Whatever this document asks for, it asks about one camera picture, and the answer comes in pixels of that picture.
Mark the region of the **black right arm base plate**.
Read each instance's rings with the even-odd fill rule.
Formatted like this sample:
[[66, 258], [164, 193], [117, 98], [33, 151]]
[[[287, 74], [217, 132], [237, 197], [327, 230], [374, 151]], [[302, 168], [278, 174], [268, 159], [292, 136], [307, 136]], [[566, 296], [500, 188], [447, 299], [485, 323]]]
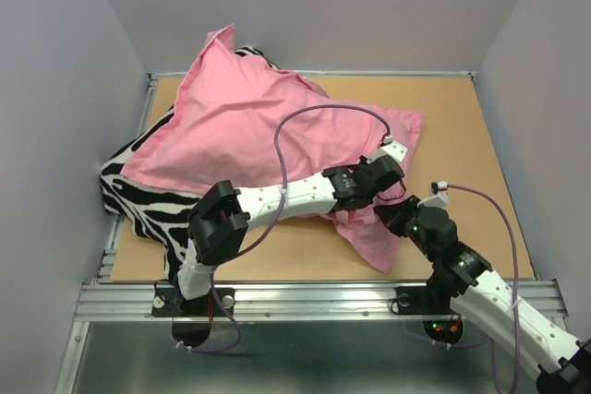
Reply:
[[452, 293], [429, 286], [403, 285], [395, 288], [391, 310], [401, 316], [447, 316], [458, 314], [451, 306]]

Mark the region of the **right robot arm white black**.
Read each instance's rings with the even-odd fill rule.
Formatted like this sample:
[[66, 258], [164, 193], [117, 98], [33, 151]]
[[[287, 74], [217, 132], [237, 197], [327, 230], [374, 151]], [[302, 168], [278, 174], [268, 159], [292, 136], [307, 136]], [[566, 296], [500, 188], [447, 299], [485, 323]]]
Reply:
[[462, 242], [445, 209], [416, 197], [378, 205], [387, 230], [409, 239], [431, 263], [422, 286], [400, 285], [391, 304], [402, 316], [457, 314], [477, 325], [536, 381], [540, 393], [590, 390], [590, 343], [556, 326], [476, 250]]

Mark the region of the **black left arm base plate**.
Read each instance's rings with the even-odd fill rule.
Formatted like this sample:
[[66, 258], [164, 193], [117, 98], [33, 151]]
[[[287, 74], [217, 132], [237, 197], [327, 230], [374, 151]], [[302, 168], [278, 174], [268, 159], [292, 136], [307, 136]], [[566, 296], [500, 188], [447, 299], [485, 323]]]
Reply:
[[212, 294], [192, 300], [183, 298], [181, 292], [172, 286], [168, 281], [158, 280], [152, 284], [154, 296], [151, 305], [151, 315], [161, 318], [172, 317], [207, 317], [215, 318], [224, 316], [223, 308], [230, 314], [234, 313], [234, 288], [218, 288], [216, 290], [221, 302], [226, 301], [228, 305], [219, 305]]

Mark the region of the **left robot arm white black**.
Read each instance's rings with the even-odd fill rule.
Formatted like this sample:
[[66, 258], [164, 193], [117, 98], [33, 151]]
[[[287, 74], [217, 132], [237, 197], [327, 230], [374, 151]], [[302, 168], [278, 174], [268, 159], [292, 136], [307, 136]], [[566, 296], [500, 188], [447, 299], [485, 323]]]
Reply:
[[175, 280], [174, 304], [197, 314], [210, 292], [211, 274], [237, 257], [246, 234], [261, 225], [300, 216], [363, 209], [403, 177], [400, 150], [338, 166], [301, 180], [265, 187], [213, 186], [188, 217], [188, 247]]

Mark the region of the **pink satin pillowcase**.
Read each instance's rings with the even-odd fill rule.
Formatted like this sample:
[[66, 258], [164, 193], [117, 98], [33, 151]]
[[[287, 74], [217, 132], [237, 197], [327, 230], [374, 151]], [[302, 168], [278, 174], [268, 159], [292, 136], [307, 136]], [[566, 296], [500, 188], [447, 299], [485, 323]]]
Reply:
[[174, 116], [123, 169], [139, 184], [201, 196], [214, 184], [278, 185], [373, 154], [385, 134], [416, 148], [419, 111], [330, 99], [296, 72], [235, 52], [235, 30], [208, 35]]

